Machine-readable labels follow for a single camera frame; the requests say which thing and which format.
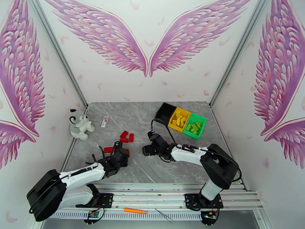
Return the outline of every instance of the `white wall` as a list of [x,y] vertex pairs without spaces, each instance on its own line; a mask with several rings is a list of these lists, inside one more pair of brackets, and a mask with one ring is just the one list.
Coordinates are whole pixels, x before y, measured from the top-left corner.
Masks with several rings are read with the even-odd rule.
[[[305,25],[305,1],[289,2],[294,15]],[[265,128],[264,120],[254,114],[253,86],[256,79],[259,41],[262,25],[270,11],[271,1],[262,13],[247,42],[247,48],[242,52],[226,87],[216,101],[214,112],[241,167],[244,181],[251,190],[259,193],[273,228],[304,228],[305,170],[291,162],[289,157],[285,159],[279,142],[274,139],[264,142],[266,136],[260,136]],[[282,123],[305,116],[304,95],[303,81]]]
[[[128,25],[149,60],[172,21],[199,5],[217,0],[77,0],[116,14]],[[172,71],[157,70],[144,77],[106,64],[70,32],[40,0],[43,10],[88,102],[209,101],[240,40],[257,0],[251,0],[241,19],[192,59]]]
[[[7,20],[12,2],[13,0],[1,0],[0,30]],[[32,215],[28,213],[29,204],[26,194],[48,170],[55,168],[59,171],[61,168],[71,142],[69,109],[82,108],[76,92],[31,8],[29,14],[37,28],[40,45],[40,63],[43,67],[45,87],[43,91],[45,115],[36,122],[35,129],[40,135],[40,137],[34,136],[36,143],[30,141],[21,143],[16,160],[13,158],[0,169],[0,222],[1,228],[6,229],[28,227]],[[0,91],[0,101],[0,119],[17,123],[2,91]]]

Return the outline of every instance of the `marble surface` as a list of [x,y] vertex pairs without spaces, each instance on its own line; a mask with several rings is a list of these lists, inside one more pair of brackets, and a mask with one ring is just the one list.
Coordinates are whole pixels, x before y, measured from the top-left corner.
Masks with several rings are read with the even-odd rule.
[[[215,143],[225,149],[207,102],[169,103],[207,118],[204,132],[199,140],[170,129],[177,143],[201,147]],[[128,167],[121,168],[116,175],[99,182],[205,183],[208,176],[203,167],[186,162],[165,163],[158,156],[142,154],[142,147],[150,143],[147,132],[150,130],[151,120],[161,104],[162,102],[91,103],[87,116],[96,129],[94,132],[87,132],[89,134],[87,141],[76,141],[66,171],[86,166],[85,161],[92,161],[91,154],[95,154],[96,158],[100,159],[101,151],[98,146],[112,147],[114,142],[119,140],[121,133],[126,130],[135,134],[134,143],[123,144],[124,148],[130,149]],[[109,115],[109,121],[106,128],[101,128],[104,115]],[[171,143],[171,138],[163,125],[154,123],[154,130]]]

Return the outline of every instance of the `feather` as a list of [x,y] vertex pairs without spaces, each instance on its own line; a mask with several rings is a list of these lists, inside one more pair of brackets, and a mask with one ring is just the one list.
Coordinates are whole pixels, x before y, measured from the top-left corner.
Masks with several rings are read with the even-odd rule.
[[305,167],[305,117],[290,120],[279,125],[270,133],[265,141],[275,139],[281,143],[284,149],[284,156],[290,158],[296,165],[302,169]]
[[149,60],[149,75],[157,69],[169,72],[208,47],[227,31],[250,0],[219,0],[178,16],[168,27]]
[[260,40],[254,106],[271,132],[287,114],[304,78],[305,38],[287,0],[272,0]]
[[147,76],[147,58],[131,30],[115,14],[75,0],[45,0],[59,21],[80,40],[118,68],[141,70]]
[[39,136],[35,122],[45,107],[42,78],[39,44],[27,2],[15,0],[0,34],[0,86],[17,121],[35,136]]
[[0,120],[0,169],[2,165],[7,165],[12,158],[17,158],[17,150],[20,143],[30,140],[36,142],[33,136],[22,127]]

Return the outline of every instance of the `stuffed animal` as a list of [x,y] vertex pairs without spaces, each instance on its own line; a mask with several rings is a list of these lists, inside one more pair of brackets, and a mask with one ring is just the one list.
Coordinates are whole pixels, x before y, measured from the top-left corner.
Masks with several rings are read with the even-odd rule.
[[70,116],[71,135],[76,139],[87,140],[89,136],[85,134],[85,131],[93,132],[95,130],[91,121],[88,120],[88,116],[75,109],[70,109],[70,112],[72,113]]

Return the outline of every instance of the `black bin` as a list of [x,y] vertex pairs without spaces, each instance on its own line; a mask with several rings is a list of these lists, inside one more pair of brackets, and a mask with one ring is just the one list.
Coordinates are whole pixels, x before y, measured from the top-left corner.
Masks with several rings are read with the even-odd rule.
[[159,108],[159,110],[157,111],[155,115],[155,119],[162,120],[163,124],[167,126],[176,108],[177,108],[176,106],[173,106],[171,104],[163,103]]

